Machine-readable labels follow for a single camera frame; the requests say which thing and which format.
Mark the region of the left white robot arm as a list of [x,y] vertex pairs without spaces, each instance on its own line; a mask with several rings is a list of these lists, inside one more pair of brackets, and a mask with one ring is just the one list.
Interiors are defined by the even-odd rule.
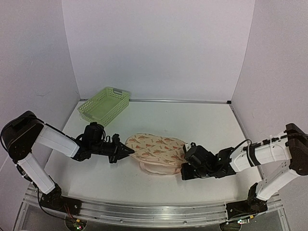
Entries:
[[44,146],[78,162],[100,155],[115,164],[134,153],[121,142],[119,134],[106,135],[104,126],[96,122],[86,125],[84,131],[73,138],[31,111],[7,123],[0,132],[0,142],[23,178],[47,194],[45,201],[54,210],[63,208],[64,198],[54,192],[56,183],[35,157],[36,146]]

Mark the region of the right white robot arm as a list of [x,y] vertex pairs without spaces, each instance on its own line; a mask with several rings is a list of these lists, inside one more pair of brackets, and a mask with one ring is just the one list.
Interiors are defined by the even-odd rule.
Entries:
[[242,209],[253,213],[292,180],[308,174],[308,135],[297,125],[286,125],[285,131],[260,142],[246,139],[236,147],[213,154],[195,143],[183,146],[185,163],[181,165],[182,180],[224,178],[249,168],[279,162],[271,175],[251,186],[250,197]]

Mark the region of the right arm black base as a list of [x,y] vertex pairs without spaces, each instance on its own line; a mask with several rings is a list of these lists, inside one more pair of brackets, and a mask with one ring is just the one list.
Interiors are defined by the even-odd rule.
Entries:
[[226,204],[227,221],[234,221],[236,219],[247,218],[250,215],[257,215],[266,212],[267,200],[257,198],[257,183],[255,183],[248,192],[246,200],[230,202]]

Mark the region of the floral mesh laundry bag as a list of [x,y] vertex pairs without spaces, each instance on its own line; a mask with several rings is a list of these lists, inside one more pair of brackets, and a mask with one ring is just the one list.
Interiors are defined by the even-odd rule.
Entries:
[[137,133],[128,137],[125,145],[134,150],[130,157],[140,163],[181,167],[186,162],[183,150],[185,142],[177,138]]

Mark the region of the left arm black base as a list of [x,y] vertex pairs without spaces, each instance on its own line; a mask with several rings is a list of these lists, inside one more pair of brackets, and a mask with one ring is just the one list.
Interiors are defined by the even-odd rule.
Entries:
[[38,204],[40,207],[53,211],[66,213],[69,217],[79,215],[82,201],[76,198],[62,195],[62,189],[55,184],[55,188],[48,194],[38,194]]

